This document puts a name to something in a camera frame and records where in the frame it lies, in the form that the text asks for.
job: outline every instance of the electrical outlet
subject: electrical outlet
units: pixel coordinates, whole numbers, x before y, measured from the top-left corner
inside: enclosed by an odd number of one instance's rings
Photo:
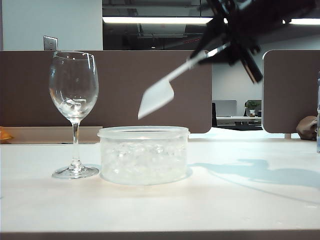
[[[47,51],[58,50],[58,38],[52,36],[43,36],[43,49]]]

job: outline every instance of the orange object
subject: orange object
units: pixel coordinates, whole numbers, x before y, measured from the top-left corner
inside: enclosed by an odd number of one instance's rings
[[[13,136],[11,136],[8,132],[4,130],[2,126],[0,126],[0,140],[8,140],[13,138]]]

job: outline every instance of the brown partition wall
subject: brown partition wall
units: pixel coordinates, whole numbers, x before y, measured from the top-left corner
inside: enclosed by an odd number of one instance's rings
[[[262,124],[269,133],[296,133],[317,116],[320,50],[271,50],[263,58]]]
[[[171,82],[174,100],[138,120],[143,92],[191,54],[172,51],[89,51],[99,96],[82,126],[168,125],[205,133],[212,124],[212,68],[201,65]],[[51,51],[0,52],[0,126],[70,126],[49,95]]]

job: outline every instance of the white spatula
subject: white spatula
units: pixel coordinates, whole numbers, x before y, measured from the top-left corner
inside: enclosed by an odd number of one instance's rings
[[[169,103],[172,99],[174,99],[175,93],[170,84],[171,80],[175,79],[185,71],[191,69],[199,61],[208,57],[212,57],[213,55],[219,53],[220,51],[228,47],[228,45],[229,44],[227,43],[208,53],[206,53],[205,51],[199,52],[196,56],[188,59],[184,64],[147,88],[147,90],[145,90],[142,95],[142,100],[138,112],[138,119],[149,115],[150,113],[158,110],[159,108]]]

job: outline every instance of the glass base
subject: glass base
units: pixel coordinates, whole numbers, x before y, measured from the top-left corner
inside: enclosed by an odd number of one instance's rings
[[[95,167],[88,166],[79,166],[79,167],[63,167],[56,170],[52,177],[56,179],[82,179],[97,175],[99,173],[99,169]]]

